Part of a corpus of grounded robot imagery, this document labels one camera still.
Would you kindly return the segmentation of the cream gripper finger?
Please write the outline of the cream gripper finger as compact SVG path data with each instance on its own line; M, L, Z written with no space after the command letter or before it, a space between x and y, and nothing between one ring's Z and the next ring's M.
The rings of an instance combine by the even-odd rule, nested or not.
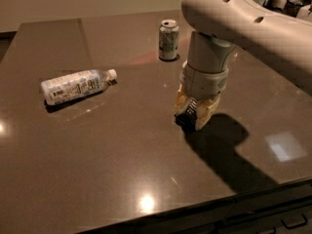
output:
M175 115L183 114L191 103L191 100L192 97L186 93L182 85L179 85L175 98Z
M220 95L217 95L215 97L210 97L208 100L201 100L197 102L195 123L196 131L203 129L210 121L218 107L219 101Z

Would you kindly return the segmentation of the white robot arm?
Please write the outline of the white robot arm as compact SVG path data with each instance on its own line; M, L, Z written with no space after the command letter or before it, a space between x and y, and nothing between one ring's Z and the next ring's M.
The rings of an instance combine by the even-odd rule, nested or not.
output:
M267 10L257 0L181 0L181 11L193 31L175 116L195 130L217 109L237 47L312 92L311 22Z

